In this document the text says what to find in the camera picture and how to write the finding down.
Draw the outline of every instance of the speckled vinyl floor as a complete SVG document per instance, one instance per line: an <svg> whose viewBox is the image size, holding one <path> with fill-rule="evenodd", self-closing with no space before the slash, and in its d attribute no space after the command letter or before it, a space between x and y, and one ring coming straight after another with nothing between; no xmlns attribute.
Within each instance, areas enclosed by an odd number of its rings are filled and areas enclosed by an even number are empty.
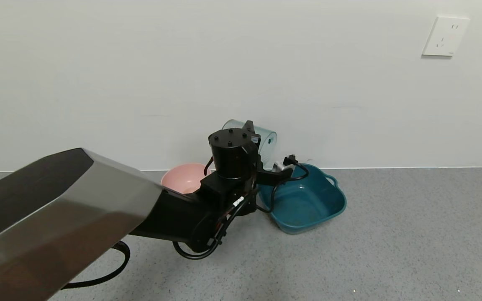
<svg viewBox="0 0 482 301"><path fill-rule="evenodd" d="M240 217L200 261L170 242L128 236L122 274L51 301L482 300L482 168L330 173L348 208L312 231L292 236L263 213ZM122 259L108 251L76 280Z"/></svg>

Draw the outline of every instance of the electrical outlet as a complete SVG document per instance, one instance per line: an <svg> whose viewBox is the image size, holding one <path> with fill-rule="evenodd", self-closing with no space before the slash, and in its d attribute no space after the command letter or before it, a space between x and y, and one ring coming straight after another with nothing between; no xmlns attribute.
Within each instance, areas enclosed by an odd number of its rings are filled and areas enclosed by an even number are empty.
<svg viewBox="0 0 482 301"><path fill-rule="evenodd" d="M423 55L453 56L470 23L467 18L437 17Z"/></svg>

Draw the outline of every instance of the teal plastic basin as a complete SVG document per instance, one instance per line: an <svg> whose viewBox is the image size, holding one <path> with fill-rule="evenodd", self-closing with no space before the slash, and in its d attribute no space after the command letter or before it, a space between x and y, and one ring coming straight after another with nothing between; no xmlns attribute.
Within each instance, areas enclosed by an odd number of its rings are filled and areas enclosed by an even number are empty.
<svg viewBox="0 0 482 301"><path fill-rule="evenodd" d="M346 196L333 176L323 173L313 165L303 166L308 169L310 175L280 186L275 194L273 212L270 213L279 228L288 234L308 231L337 217L347 206ZM302 175L304 171L297 167L292 177ZM260 199L267 208L272 190L272 186L260 185Z"/></svg>

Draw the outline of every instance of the black wire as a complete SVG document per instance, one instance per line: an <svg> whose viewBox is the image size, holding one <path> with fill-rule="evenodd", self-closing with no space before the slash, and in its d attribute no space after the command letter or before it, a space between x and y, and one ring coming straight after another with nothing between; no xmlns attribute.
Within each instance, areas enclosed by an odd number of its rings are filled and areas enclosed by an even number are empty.
<svg viewBox="0 0 482 301"><path fill-rule="evenodd" d="M211 255L211 253L213 253L216 250L218 245L221 244L220 240L226 234L226 229L228 229L233 219L237 216L237 214L239 214L239 211L241 211L241 209L245 206L245 204L247 204L248 199L249 199L248 197L245 198L243 202L239 204L239 206L237 206L237 209L230 215L230 218L226 220L226 222L222 225L222 227L217 233L216 238L213 240L211 247L206 252L203 252L201 254L189 254L182 250L182 248L179 246L179 242L172 242L176 252L178 252L178 254L180 254L182 257L185 257L187 259L192 259L192 260L203 259Z"/></svg>
<svg viewBox="0 0 482 301"><path fill-rule="evenodd" d="M274 187L273 187L273 190L271 191L271 196L270 196L270 199L269 199L269 209L265 209L263 207L260 207L256 204L256 208L258 210L260 210L261 212L265 212L265 213L271 213L273 212L274 210L274 198L275 198L275 195L276 195L276 191L278 190L278 187L280 187L280 185L283 185L289 181L298 181L298 180L302 180L304 178L306 178L308 175L310 175L310 172L308 171L308 169L306 167L304 167L302 164L300 164L299 162L297 163L293 163L295 166L298 166L300 167L300 169L304 170L304 175L300 176L300 177L294 177L294 178L289 178L289 179L285 179L285 180L282 180L282 181L279 181Z"/></svg>
<svg viewBox="0 0 482 301"><path fill-rule="evenodd" d="M72 283L69 283L69 284L63 286L63 288L61 288L61 290L84 288L86 286L95 286L96 284L100 284L100 283L109 281L109 280L115 278L116 276L118 276L118 274L120 274L124 270L124 268L126 268L126 265L128 265L128 261L130 261L130 255L131 255L130 247L128 247L128 245L125 244L123 241L119 241L114 246L112 246L111 248L113 248L117 251L120 251L124 254L124 262L122 263L122 265L120 265L116 270L114 270L112 273L110 273L108 275L105 275L103 277L100 277L100 278L94 279L94 280L87 280L87 281L82 281L82 282L72 282Z"/></svg>
<svg viewBox="0 0 482 301"><path fill-rule="evenodd" d="M207 176L207 169L211 166L211 163L213 163L213 157L209 159L208 163L206 164L206 167L204 168L204 175Z"/></svg>

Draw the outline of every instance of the pink plastic bowl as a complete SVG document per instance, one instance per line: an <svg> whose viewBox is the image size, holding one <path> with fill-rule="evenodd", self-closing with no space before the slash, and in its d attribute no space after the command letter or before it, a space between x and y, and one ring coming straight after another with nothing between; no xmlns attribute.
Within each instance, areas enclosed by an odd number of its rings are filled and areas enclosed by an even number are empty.
<svg viewBox="0 0 482 301"><path fill-rule="evenodd" d="M180 193L192 193L200 188L200 180L204 179L204 168L200 163L187 163L167 171L161 179L161 185Z"/></svg>

